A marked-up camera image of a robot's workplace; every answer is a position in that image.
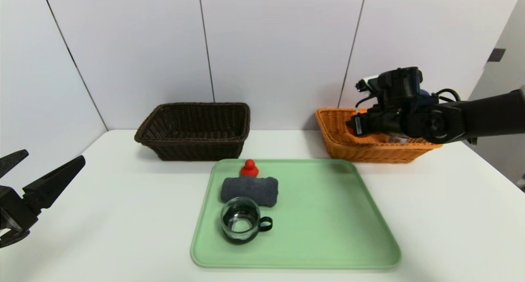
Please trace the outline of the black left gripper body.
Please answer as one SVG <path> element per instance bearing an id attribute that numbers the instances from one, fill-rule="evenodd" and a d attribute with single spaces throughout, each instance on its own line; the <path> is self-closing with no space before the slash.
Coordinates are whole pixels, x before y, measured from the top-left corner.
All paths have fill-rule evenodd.
<path id="1" fill-rule="evenodd" d="M 38 214 L 11 187 L 0 187 L 0 207 L 2 230 L 23 232 L 38 221 Z"/>

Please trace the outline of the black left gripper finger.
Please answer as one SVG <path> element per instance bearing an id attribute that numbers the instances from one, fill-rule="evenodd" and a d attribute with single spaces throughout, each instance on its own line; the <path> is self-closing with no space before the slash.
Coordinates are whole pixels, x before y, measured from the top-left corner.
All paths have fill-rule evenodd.
<path id="1" fill-rule="evenodd" d="M 0 159 L 0 178 L 5 176 L 9 171 L 11 171 L 15 166 L 17 166 L 21 161 L 28 157 L 29 153 L 27 150 L 22 149 L 6 155 Z"/>
<path id="2" fill-rule="evenodd" d="M 39 215 L 42 209 L 49 209 L 85 164 L 80 155 L 23 187 L 23 199 L 31 211 Z"/>

